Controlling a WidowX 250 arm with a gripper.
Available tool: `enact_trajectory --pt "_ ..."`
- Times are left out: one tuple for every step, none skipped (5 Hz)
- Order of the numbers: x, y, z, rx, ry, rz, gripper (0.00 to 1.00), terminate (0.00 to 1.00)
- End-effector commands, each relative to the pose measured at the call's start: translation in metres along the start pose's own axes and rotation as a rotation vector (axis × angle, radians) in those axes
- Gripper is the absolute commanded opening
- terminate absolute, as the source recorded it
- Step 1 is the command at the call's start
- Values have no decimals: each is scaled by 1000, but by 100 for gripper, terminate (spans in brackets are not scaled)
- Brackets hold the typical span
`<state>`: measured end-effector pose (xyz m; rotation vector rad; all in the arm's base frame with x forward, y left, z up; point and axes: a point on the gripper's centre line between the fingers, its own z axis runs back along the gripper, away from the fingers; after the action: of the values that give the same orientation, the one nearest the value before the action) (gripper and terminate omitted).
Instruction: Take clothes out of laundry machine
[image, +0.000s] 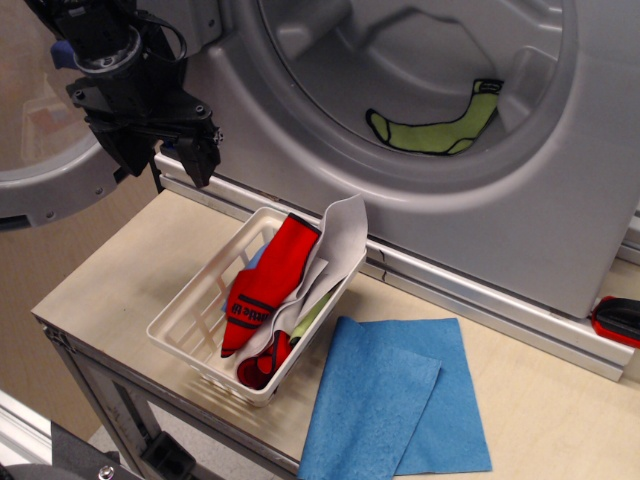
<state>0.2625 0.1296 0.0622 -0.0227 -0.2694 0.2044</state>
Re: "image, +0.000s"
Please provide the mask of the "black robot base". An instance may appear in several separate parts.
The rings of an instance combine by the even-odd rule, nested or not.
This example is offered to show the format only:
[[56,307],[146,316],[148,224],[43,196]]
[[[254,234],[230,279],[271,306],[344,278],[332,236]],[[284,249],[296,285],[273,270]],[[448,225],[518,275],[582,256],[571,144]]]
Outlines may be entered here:
[[[44,431],[11,417],[1,419],[1,453],[14,453],[20,463],[1,463],[3,479],[140,479],[120,463],[60,427]],[[162,434],[143,453],[152,479],[192,479],[195,459],[170,445]]]

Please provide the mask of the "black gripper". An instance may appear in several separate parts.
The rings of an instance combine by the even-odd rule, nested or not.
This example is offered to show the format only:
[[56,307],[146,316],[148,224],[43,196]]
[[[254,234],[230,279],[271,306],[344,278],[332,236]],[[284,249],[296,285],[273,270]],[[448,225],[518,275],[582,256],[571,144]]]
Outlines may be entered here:
[[184,57],[119,52],[91,59],[72,53],[82,74],[67,87],[73,103],[103,149],[128,174],[139,177],[153,159],[155,142],[175,145],[197,188],[209,185],[220,163],[219,128],[211,108],[183,89]]

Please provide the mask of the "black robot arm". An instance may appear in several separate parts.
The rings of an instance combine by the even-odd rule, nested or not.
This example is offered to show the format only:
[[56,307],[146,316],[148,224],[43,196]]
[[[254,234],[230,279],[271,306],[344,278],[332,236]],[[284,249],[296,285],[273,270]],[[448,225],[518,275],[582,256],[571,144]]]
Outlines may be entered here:
[[174,25],[134,1],[27,6],[56,39],[55,67],[81,73],[67,94],[126,174],[139,176],[164,144],[196,187],[208,185],[220,163],[220,130],[210,107],[183,88],[187,43]]

